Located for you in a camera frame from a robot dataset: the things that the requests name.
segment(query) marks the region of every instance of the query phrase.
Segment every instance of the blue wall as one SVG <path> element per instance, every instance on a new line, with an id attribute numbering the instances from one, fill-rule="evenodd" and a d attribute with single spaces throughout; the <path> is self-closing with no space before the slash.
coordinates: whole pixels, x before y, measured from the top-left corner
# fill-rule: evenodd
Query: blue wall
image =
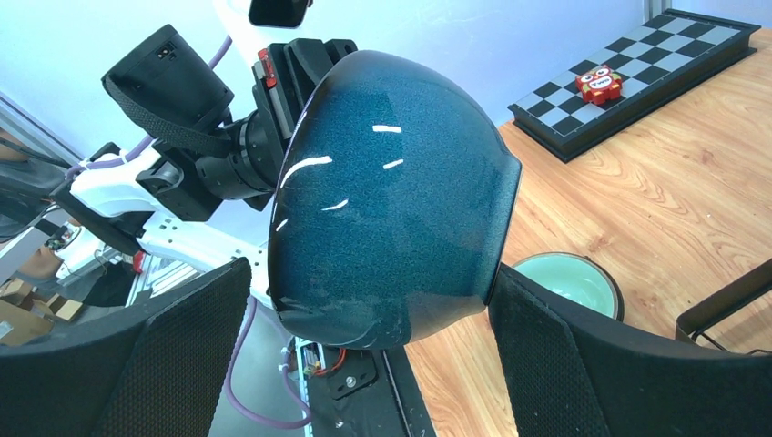
<path id="1" fill-rule="evenodd" d="M 673 0 L 673 8 L 772 27 L 770 0 Z"/>
<path id="2" fill-rule="evenodd" d="M 0 2 L 0 90 L 82 154 L 107 141 L 132 147 L 143 133 L 105 94 L 99 78 L 166 23 L 208 59 L 229 29 L 243 56 L 230 53 L 218 74 L 237 94 L 237 116 L 254 109 L 244 57 L 294 37 L 351 38 L 361 48 L 406 56 L 433 67 L 475 97 L 496 123 L 506 106 L 638 25 L 643 4 L 596 0 L 592 8 L 552 2 L 319 0 L 301 29 L 254 29 L 234 10 L 249 0 L 30 0 Z"/>

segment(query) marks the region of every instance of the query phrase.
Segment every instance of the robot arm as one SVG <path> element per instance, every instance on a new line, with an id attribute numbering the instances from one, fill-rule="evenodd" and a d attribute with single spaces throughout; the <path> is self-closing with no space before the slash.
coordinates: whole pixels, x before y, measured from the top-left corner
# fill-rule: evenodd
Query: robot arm
<path id="1" fill-rule="evenodd" d="M 108 94 L 155 141 L 138 154 L 108 144 L 53 197 L 129 255 L 142 250 L 199 271 L 246 257 L 252 295 L 270 307 L 265 251 L 205 222 L 225 199 L 265 208 L 306 100 L 355 50 L 350 40 L 310 39 L 261 50 L 252 68 L 257 110 L 233 120 L 233 94 L 166 25 L 103 77 Z"/>

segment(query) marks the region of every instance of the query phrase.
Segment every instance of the green bowl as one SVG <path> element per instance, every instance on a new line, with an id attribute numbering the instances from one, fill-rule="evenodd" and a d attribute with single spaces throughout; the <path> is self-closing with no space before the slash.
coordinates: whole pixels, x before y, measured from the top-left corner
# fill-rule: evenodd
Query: green bowl
<path id="1" fill-rule="evenodd" d="M 605 316 L 622 321 L 625 308 L 616 282 L 587 258 L 547 252 L 516 263 L 513 268 L 551 292 Z"/>

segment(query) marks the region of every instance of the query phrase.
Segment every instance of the cardboard box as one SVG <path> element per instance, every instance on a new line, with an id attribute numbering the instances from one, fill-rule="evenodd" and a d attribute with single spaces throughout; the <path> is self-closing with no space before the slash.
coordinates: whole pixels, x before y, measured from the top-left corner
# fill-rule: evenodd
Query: cardboard box
<path id="1" fill-rule="evenodd" d="M 61 321 L 74 320 L 83 309 L 83 302 L 63 298 L 58 294 L 55 294 L 48 302 L 33 300 L 33 305 L 35 309 L 41 311 L 48 318 Z"/>
<path id="2" fill-rule="evenodd" d="M 53 327 L 50 320 L 0 300 L 0 344 L 18 346 L 47 334 Z"/>
<path id="3" fill-rule="evenodd" d="M 19 305 L 32 292 L 32 286 L 20 279 L 7 282 L 0 288 L 0 300 Z"/>

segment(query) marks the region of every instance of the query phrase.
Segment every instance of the bowl rim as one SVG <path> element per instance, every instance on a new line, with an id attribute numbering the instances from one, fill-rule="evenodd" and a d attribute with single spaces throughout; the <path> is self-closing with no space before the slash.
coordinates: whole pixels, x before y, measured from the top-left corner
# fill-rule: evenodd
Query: bowl rim
<path id="1" fill-rule="evenodd" d="M 577 259 L 577 260 L 579 260 L 579 261 L 581 261 L 581 262 L 583 262 L 585 264 L 588 264 L 590 267 L 594 268 L 598 273 L 600 273 L 600 275 L 605 280 L 606 284 L 608 284 L 609 289 L 612 291 L 611 297 L 612 297 L 612 301 L 614 303 L 614 309 L 612 311 L 612 316 L 611 317 L 613 319 L 617 320 L 617 321 L 623 321 L 623 319 L 625 317 L 625 302 L 623 300 L 622 291 L 620 290 L 619 285 L 616 283 L 614 278 L 612 278 L 611 274 L 609 274 L 609 272 L 606 269 L 604 269 L 597 262 L 595 262 L 592 259 L 590 259 L 590 257 L 588 257 L 588 256 L 577 255 L 575 253 L 565 252 L 565 251 L 542 252 L 542 253 L 536 253 L 534 255 L 531 255 L 529 257 L 523 258 L 523 259 L 515 262 L 512 265 L 512 268 L 513 269 L 517 269 L 518 266 L 523 265 L 527 261 L 530 261 L 530 260 L 533 260 L 533 259 L 538 259 L 538 258 L 543 258 L 543 257 L 547 257 L 547 256 L 554 256 L 554 255 L 558 255 L 558 256 L 562 256 L 562 257 L 567 257 L 567 258 L 572 258 L 572 259 Z"/>

